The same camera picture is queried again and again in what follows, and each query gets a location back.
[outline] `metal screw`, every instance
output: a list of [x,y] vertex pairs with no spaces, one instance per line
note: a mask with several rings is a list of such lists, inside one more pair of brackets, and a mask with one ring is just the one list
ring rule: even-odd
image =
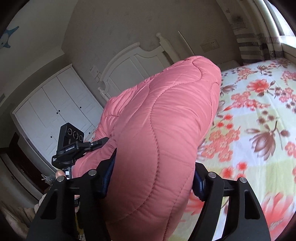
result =
[[64,179],[65,179],[64,176],[59,176],[59,177],[57,177],[57,181],[58,181],[58,182],[62,182]]
[[96,174],[96,170],[95,169],[89,170],[89,175],[90,176],[94,176],[95,174]]
[[208,175],[209,175],[210,178],[215,178],[215,177],[217,177],[217,174],[214,173],[214,172],[209,172]]
[[242,183],[246,183],[246,182],[247,182],[246,178],[244,178],[244,177],[240,177],[239,180],[240,180]]

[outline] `window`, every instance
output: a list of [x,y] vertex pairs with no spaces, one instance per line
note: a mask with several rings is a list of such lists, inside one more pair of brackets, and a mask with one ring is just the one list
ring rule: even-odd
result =
[[275,23],[279,30],[279,34],[281,36],[293,36],[295,37],[292,29],[290,28],[289,24],[283,17],[283,15],[278,11],[278,9],[272,5],[268,0],[264,0],[265,4],[267,5]]

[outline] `blue shark decal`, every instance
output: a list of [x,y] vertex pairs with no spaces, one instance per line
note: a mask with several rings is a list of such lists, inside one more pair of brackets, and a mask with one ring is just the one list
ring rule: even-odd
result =
[[3,35],[0,38],[0,49],[3,47],[10,48],[10,45],[8,44],[9,37],[19,28],[19,26],[15,27],[12,30],[5,30]]

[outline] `pink quilted jacket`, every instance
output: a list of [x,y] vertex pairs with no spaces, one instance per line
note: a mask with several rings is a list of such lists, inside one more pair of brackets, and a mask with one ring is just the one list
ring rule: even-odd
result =
[[105,146],[77,160],[82,176],[117,148],[103,214],[113,241],[163,241],[188,202],[197,147],[216,114],[220,69],[194,56],[111,98],[94,140]]

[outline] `bedpost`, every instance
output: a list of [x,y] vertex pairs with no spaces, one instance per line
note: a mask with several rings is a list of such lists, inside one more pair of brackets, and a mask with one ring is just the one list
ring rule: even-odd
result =
[[159,43],[163,47],[164,51],[169,55],[174,63],[180,61],[178,54],[175,52],[174,48],[172,47],[171,43],[161,36],[161,33],[157,33],[156,37],[159,38]]

